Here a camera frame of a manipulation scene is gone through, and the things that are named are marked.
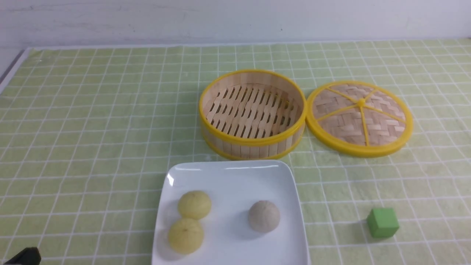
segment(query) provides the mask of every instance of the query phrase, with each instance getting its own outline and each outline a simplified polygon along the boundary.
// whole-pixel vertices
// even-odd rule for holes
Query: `yellow rim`
[[[299,139],[290,148],[286,149],[284,152],[279,153],[279,154],[274,155],[274,156],[271,156],[271,157],[259,158],[258,160],[260,160],[260,159],[280,159],[280,158],[286,156],[288,153],[290,153],[291,151],[293,151],[296,148],[296,146],[299,144],[299,142],[301,142],[303,133],[304,133],[304,129],[302,130],[302,133],[301,133],[301,136],[299,137]],[[244,159],[244,158],[241,158],[241,157],[236,157],[236,156],[233,156],[233,155],[230,155],[230,154],[226,154],[223,151],[217,149],[212,143],[210,143],[204,134],[203,134],[203,138],[204,138],[204,141],[211,148],[211,150],[213,150],[216,154],[218,154],[218,155],[220,155],[224,158],[227,158],[229,160],[254,160],[252,158]]]
[[[293,124],[293,126],[291,126],[290,128],[288,128],[286,131],[282,132],[282,133],[279,133],[279,134],[276,134],[276,135],[273,135],[273,136],[270,136],[270,137],[266,137],[266,138],[260,138],[260,139],[247,139],[247,138],[240,138],[240,137],[235,137],[235,136],[232,136],[232,135],[227,135],[221,131],[219,131],[218,129],[214,128],[209,122],[208,120],[206,119],[206,117],[203,115],[203,97],[204,95],[208,92],[208,90],[216,83],[218,82],[219,80],[223,79],[223,78],[226,78],[230,75],[235,75],[235,74],[239,74],[239,73],[249,73],[249,72],[259,72],[259,73],[266,73],[266,74],[271,74],[271,75],[275,75],[275,76],[278,76],[280,78],[283,78],[285,79],[286,81],[288,81],[291,85],[293,85],[299,92],[299,94],[301,95],[301,98],[302,98],[302,101],[303,101],[303,110],[301,112],[301,116],[300,118]],[[211,132],[211,134],[215,135],[216,137],[218,137],[219,139],[225,141],[225,142],[229,142],[229,143],[233,143],[233,144],[239,144],[239,145],[246,145],[246,146],[264,146],[264,145],[270,145],[270,144],[274,144],[276,142],[279,142],[281,140],[284,140],[288,137],[290,137],[291,135],[293,135],[302,125],[303,123],[305,122],[305,119],[306,119],[306,114],[307,114],[307,105],[306,105],[306,99],[304,98],[304,94],[302,92],[302,90],[299,88],[298,85],[296,85],[295,82],[291,81],[291,79],[283,76],[283,75],[280,75],[278,73],[275,73],[275,72],[271,72],[271,71],[266,71],[266,70],[258,70],[258,69],[247,69],[247,70],[239,70],[239,71],[235,71],[235,72],[231,72],[231,73],[228,73],[228,74],[225,74],[225,75],[222,75],[220,76],[218,79],[214,80],[212,83],[210,83],[203,91],[203,93],[201,94],[201,97],[200,97],[200,102],[199,102],[199,113],[200,113],[200,118],[203,122],[203,125]]]
[[[330,90],[329,88],[331,86],[339,85],[339,84],[345,84],[345,83],[359,84],[359,85],[369,86],[369,87],[373,88],[374,90],[371,93],[369,93],[366,98],[370,97],[375,91],[380,91],[380,92],[383,92],[384,94],[390,96],[392,99],[394,99],[394,101],[397,102],[397,104],[404,111],[404,115],[406,117],[406,120],[402,121],[401,119],[398,119],[397,117],[393,117],[393,118],[404,122],[406,124],[406,128],[405,128],[404,132],[402,133],[402,135],[396,141],[394,141],[390,144],[387,144],[387,145],[383,145],[383,146],[369,146],[369,145],[359,146],[359,145],[351,144],[351,143],[348,143],[348,142],[345,142],[345,141],[342,141],[342,140],[339,140],[339,139],[335,138],[334,136],[332,136],[331,134],[326,132],[319,125],[317,120],[314,118],[314,113],[312,112],[312,105],[314,104],[314,99],[324,89]],[[335,149],[335,150],[337,150],[339,152],[342,152],[342,153],[346,153],[346,154],[349,154],[349,155],[352,155],[352,156],[357,156],[357,157],[381,157],[381,156],[386,156],[386,155],[392,154],[392,153],[398,151],[399,149],[401,149],[407,143],[407,141],[409,140],[409,138],[412,135],[414,122],[413,122],[413,119],[412,119],[412,114],[410,113],[409,109],[407,108],[407,105],[401,99],[399,99],[394,94],[392,94],[391,92],[389,92],[389,91],[387,91],[387,90],[385,90],[385,89],[383,89],[379,86],[373,85],[373,84],[360,82],[360,81],[339,81],[339,82],[328,83],[328,84],[325,84],[325,85],[317,88],[316,90],[314,90],[314,92],[312,92],[309,95],[307,103],[308,103],[307,108],[309,108],[309,111],[306,115],[306,120],[307,120],[309,129],[312,131],[312,133],[322,143],[324,143],[325,145],[329,146],[330,148]],[[354,105],[354,106],[350,106],[350,107],[346,107],[346,108],[337,110],[335,112],[332,112],[330,114],[327,114],[327,115],[321,117],[321,119],[326,118],[328,116],[331,116],[335,113],[339,113],[339,112],[341,112],[343,110],[346,110],[348,108],[354,108],[354,107],[357,107],[357,106],[358,105]],[[364,120],[363,108],[368,108],[368,107],[360,105],[360,113],[362,115],[364,131],[366,132],[366,129],[365,129],[366,123],[365,123],[365,120]]]

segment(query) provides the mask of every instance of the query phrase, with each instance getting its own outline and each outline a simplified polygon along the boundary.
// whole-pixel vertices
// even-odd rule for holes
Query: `white wall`
[[[471,36],[471,0],[0,0],[0,47]]]

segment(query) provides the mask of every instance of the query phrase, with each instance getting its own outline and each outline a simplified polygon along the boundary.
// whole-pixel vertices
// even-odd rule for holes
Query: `white plate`
[[[211,212],[200,220],[203,245],[183,256],[167,243],[180,218],[177,204],[191,190],[203,190]],[[281,212],[279,226],[267,234],[253,231],[250,207],[270,200]],[[309,252],[298,192],[290,168],[277,160],[199,162],[170,169],[163,184],[155,224],[152,265],[308,265]]]

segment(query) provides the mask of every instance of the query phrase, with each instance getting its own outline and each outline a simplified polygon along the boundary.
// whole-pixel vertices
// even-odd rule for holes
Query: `green cube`
[[[393,208],[371,209],[366,222],[374,238],[392,237],[399,229],[398,218]]]

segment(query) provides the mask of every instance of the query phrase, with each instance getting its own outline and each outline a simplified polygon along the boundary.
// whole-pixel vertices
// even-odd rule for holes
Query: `bamboo steamer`
[[[308,100],[307,123],[325,145],[357,157],[381,157],[411,137],[413,118],[401,99],[373,84],[325,84]]]
[[[223,75],[208,85],[199,102],[204,140],[232,160],[288,154],[301,140],[306,112],[301,89],[265,70]]]

